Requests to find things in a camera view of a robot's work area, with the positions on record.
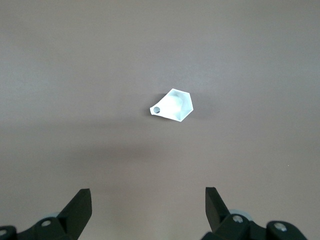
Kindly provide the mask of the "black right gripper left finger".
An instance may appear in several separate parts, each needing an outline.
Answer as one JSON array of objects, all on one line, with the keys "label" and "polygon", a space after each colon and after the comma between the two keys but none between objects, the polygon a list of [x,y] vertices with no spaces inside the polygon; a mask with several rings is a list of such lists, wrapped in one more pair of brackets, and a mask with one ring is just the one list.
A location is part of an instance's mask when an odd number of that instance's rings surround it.
[{"label": "black right gripper left finger", "polygon": [[84,188],[57,216],[39,220],[30,228],[17,232],[13,225],[0,227],[2,240],[77,240],[92,216],[91,191]]}]

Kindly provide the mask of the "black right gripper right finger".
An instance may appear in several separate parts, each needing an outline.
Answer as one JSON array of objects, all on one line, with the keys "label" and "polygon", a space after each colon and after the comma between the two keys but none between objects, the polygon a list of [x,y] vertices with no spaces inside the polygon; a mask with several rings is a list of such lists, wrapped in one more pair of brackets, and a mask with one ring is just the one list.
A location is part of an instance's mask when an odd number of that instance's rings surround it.
[{"label": "black right gripper right finger", "polygon": [[305,240],[293,224],[280,220],[259,226],[241,213],[231,213],[215,187],[205,188],[205,213],[211,228],[203,240]]}]

